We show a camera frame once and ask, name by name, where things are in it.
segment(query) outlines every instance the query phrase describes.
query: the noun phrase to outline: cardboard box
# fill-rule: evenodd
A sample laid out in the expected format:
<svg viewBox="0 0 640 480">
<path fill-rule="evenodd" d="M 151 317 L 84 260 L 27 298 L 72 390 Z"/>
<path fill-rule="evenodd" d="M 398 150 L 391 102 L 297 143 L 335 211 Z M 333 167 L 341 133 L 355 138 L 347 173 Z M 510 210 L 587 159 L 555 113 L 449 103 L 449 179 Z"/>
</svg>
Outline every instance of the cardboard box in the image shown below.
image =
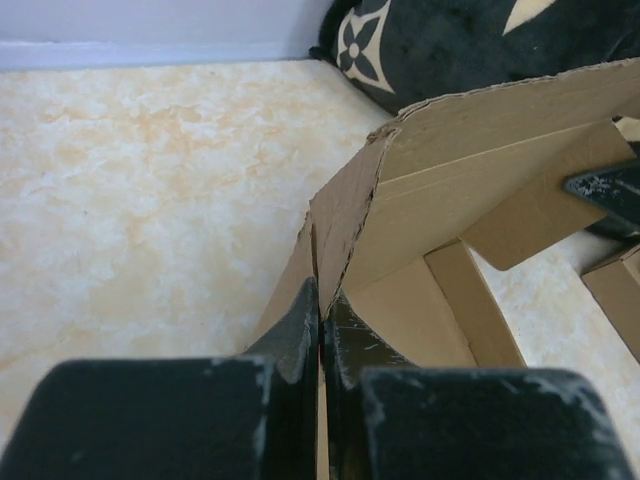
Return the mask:
<svg viewBox="0 0 640 480">
<path fill-rule="evenodd" d="M 640 116 L 640 59 L 404 110 L 311 201 L 256 336 L 316 276 L 322 314 L 344 289 L 419 365 L 522 365 L 464 244 L 509 268 L 603 218 L 561 185 L 633 158 L 615 115 Z"/>
<path fill-rule="evenodd" d="M 609 258 L 582 280 L 640 362 L 640 246 Z"/>
</svg>

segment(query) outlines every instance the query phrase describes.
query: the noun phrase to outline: black tool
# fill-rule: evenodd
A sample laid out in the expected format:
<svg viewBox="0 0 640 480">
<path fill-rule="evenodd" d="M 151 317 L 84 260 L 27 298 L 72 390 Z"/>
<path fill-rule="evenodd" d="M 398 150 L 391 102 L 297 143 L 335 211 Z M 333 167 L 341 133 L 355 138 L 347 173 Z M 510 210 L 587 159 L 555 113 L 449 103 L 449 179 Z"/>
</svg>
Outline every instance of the black tool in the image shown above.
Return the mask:
<svg viewBox="0 0 640 480">
<path fill-rule="evenodd" d="M 344 296 L 320 331 L 318 320 L 310 278 L 238 357 L 56 367 L 18 423 L 0 480 L 314 479 L 319 357 L 333 480 L 633 478 L 582 377 L 418 368 Z"/>
</svg>

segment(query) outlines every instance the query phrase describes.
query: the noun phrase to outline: black pillow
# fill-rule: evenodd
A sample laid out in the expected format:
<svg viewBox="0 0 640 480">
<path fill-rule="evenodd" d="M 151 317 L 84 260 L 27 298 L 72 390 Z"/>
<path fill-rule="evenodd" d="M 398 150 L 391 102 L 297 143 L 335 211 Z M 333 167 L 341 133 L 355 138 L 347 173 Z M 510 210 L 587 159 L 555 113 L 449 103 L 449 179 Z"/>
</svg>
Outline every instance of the black pillow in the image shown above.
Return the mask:
<svg viewBox="0 0 640 480">
<path fill-rule="evenodd" d="M 310 53 L 396 113 L 640 56 L 640 0 L 335 0 Z"/>
</svg>

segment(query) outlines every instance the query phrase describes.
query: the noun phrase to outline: wall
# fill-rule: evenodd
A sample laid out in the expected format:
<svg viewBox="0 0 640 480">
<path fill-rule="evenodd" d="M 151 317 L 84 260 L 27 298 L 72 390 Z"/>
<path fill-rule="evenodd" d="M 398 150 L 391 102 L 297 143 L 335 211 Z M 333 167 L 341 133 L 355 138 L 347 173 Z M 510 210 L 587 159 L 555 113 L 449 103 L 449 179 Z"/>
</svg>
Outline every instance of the wall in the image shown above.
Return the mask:
<svg viewBox="0 0 640 480">
<path fill-rule="evenodd" d="M 3 0 L 0 70 L 303 58 L 331 0 Z"/>
</svg>

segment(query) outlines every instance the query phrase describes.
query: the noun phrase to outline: floor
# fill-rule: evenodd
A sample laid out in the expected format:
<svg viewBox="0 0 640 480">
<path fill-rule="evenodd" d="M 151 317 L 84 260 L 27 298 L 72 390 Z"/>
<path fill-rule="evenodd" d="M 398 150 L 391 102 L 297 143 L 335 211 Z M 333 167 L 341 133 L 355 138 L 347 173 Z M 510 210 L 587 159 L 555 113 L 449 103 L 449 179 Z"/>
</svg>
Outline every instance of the floor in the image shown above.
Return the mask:
<svg viewBox="0 0 640 480">
<path fill-rule="evenodd" d="M 387 119 L 311 61 L 0 75 L 0 449 L 64 359 L 243 349 L 307 199 Z M 640 471 L 640 365 L 576 273 L 612 248 L 478 261 L 529 365 L 585 374 Z"/>
</svg>

